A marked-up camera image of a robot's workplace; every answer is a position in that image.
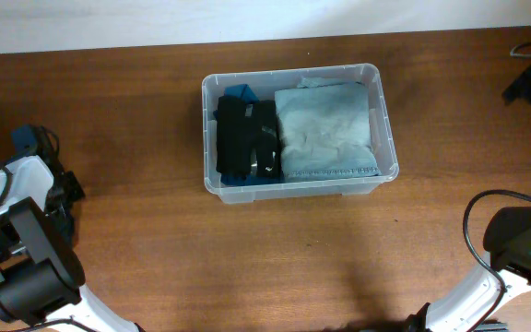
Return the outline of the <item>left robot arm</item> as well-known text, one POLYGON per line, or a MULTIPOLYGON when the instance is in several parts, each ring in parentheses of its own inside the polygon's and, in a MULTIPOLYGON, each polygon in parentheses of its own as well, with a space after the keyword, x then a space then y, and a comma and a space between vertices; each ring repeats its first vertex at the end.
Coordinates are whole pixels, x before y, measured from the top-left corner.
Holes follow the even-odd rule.
POLYGON ((0 320, 27 331, 141 332, 87 286, 73 250, 73 205, 85 194, 59 161, 50 129, 12 133, 15 155, 0 165, 0 320))

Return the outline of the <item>light blue jeans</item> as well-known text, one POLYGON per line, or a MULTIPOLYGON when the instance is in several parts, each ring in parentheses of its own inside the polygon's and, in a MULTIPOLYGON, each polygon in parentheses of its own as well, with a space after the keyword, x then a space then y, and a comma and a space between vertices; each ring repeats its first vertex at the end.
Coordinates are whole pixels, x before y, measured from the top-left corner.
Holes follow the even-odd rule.
POLYGON ((326 166, 378 167, 368 93, 359 82, 319 77, 276 91, 283 175, 326 166))

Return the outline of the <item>dark navy garment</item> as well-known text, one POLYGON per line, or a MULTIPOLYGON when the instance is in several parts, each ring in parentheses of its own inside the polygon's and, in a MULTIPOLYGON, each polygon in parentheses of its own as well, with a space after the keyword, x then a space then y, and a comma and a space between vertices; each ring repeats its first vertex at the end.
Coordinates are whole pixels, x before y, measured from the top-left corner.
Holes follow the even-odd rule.
POLYGON ((60 205, 56 210, 55 221, 57 230, 62 235, 63 239, 70 246, 74 245, 75 237, 75 218, 70 212, 70 208, 65 205, 60 205))

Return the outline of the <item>dark blue jeans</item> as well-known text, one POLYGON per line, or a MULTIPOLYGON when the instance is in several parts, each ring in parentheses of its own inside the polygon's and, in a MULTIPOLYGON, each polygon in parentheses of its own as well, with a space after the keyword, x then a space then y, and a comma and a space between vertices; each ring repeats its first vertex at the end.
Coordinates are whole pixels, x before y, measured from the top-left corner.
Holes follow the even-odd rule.
POLYGON ((326 180, 351 179, 380 175, 379 168, 375 165, 363 166, 326 166, 321 168, 301 169, 284 172, 286 182, 314 182, 326 180))

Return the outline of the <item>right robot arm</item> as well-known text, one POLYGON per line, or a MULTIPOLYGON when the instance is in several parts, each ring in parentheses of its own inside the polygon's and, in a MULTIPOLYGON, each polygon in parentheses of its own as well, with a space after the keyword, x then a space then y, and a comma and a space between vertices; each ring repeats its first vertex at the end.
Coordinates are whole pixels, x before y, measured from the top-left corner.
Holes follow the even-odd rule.
POLYGON ((446 296, 426 303, 410 315, 403 330, 413 332, 503 331, 490 317, 510 300, 531 291, 531 196, 492 189, 474 196, 463 215, 463 237, 476 266, 446 296), (479 254, 470 242, 472 207, 487 196, 524 201, 521 207, 503 207, 490 220, 479 254))

